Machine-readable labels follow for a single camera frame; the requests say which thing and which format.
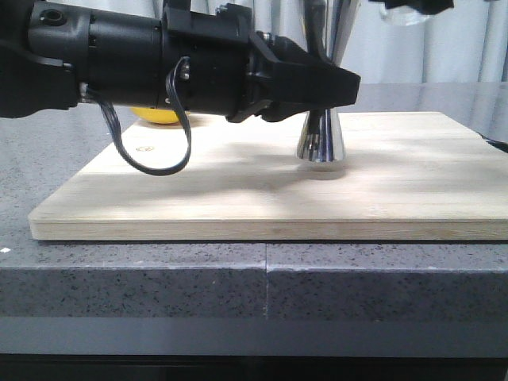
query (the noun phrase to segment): black cable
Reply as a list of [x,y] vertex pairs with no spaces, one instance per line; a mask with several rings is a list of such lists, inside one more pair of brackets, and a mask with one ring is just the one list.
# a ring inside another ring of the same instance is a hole
[[185,132],[185,136],[187,137],[187,151],[185,153],[185,156],[182,158],[182,160],[180,160],[179,163],[171,167],[150,168],[135,161],[135,159],[133,159],[131,155],[125,150],[123,141],[121,139],[120,121],[118,120],[118,115],[114,109],[113,104],[110,101],[104,99],[98,91],[92,90],[90,88],[87,89],[87,96],[90,97],[90,99],[93,100],[94,102],[97,102],[101,107],[102,115],[104,116],[106,124],[110,129],[114,146],[116,147],[120,156],[132,167],[136,168],[138,171],[146,173],[147,175],[152,176],[174,175],[175,173],[182,171],[189,163],[192,151],[191,124],[189,123],[189,119],[185,114],[185,109],[183,108],[182,103],[180,102],[178,96],[178,92],[176,91],[176,79],[179,76],[182,66],[184,64],[189,64],[189,60],[190,60],[189,57],[180,58],[175,68],[171,70],[166,77],[167,97],[169,99],[172,109],[175,111],[176,116],[180,120],[183,131]]

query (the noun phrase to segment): wooden board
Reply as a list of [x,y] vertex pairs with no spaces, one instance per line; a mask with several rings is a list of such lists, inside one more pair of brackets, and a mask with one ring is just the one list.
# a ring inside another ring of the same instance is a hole
[[[508,155],[439,113],[341,114],[348,158],[294,157],[304,116],[241,125],[191,115],[187,169],[132,169],[112,146],[29,216],[40,240],[505,240]],[[138,122],[133,155],[167,166],[180,129]]]

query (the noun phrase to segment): white curtain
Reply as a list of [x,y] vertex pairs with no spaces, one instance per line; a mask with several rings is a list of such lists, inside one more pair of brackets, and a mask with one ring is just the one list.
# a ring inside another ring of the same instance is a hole
[[[141,16],[159,17],[162,0],[59,0]],[[301,0],[193,0],[193,10],[214,13],[225,2],[250,6],[256,29],[305,46]],[[424,24],[393,26],[379,3],[362,6],[342,67],[364,83],[498,82],[508,80],[508,0],[455,0]]]

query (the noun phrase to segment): chrome cone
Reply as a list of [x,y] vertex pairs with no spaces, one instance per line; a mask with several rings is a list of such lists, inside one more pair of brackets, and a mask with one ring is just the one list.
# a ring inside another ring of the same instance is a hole
[[[360,0],[302,1],[309,52],[340,65]],[[309,112],[298,142],[297,156],[324,164],[344,160],[344,140],[337,109]]]

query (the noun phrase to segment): gray countertop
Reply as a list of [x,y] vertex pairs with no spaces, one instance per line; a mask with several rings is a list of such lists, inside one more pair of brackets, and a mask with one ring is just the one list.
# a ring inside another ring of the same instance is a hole
[[[508,141],[507,105],[505,83],[363,85],[343,111]],[[96,106],[0,120],[0,352],[508,356],[508,241],[33,240],[28,213],[109,142]]]

